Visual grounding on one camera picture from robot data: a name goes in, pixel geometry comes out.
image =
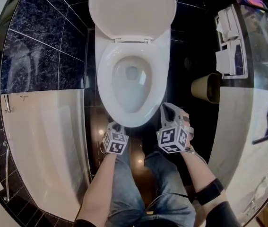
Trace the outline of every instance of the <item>jeans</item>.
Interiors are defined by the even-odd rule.
[[[144,162],[152,171],[160,194],[175,192],[187,195],[176,165],[159,151],[148,155]],[[106,227],[142,226],[143,222],[156,218],[169,220],[179,227],[193,227],[195,215],[196,212],[187,198],[171,194],[159,198],[152,215],[146,214],[130,170],[129,153],[125,150],[123,155],[117,156]]]

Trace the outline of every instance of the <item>white cube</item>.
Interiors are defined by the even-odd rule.
[[[181,126],[161,129],[157,132],[158,145],[166,153],[184,151],[188,144],[188,133]]]
[[[104,139],[106,152],[122,155],[128,143],[128,139],[129,137],[127,135],[108,131]]]

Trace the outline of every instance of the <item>wrist strap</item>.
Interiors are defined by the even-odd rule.
[[[207,204],[216,197],[220,196],[223,189],[224,188],[221,182],[216,178],[206,188],[196,193],[197,200],[199,201],[200,205]]]

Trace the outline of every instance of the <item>black sleeve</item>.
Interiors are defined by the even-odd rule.
[[[222,202],[209,212],[206,227],[240,227],[229,202]]]
[[[73,227],[96,227],[96,226],[84,219],[77,219]]]

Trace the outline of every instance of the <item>marble wall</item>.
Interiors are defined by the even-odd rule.
[[[84,88],[87,0],[20,0],[9,26],[0,93]]]

